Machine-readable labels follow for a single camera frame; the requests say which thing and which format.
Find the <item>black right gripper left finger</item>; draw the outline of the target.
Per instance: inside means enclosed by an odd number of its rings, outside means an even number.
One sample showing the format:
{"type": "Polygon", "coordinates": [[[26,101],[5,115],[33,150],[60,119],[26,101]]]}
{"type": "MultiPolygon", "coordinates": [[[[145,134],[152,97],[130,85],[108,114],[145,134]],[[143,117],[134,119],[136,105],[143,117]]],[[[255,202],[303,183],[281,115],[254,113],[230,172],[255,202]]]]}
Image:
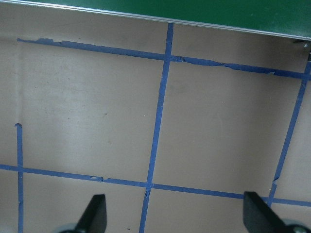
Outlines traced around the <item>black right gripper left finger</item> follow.
{"type": "Polygon", "coordinates": [[[75,226],[77,233],[104,233],[107,227],[105,194],[92,197],[75,226]]]}

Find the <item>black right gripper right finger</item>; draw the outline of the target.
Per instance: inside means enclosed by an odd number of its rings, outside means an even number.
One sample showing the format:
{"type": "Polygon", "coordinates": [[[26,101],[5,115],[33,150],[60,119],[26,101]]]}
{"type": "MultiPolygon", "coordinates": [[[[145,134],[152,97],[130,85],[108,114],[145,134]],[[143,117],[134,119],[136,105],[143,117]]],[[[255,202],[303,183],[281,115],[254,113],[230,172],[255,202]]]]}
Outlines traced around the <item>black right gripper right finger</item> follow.
{"type": "Polygon", "coordinates": [[[256,192],[244,192],[243,223],[249,233],[291,233],[256,192]]]}

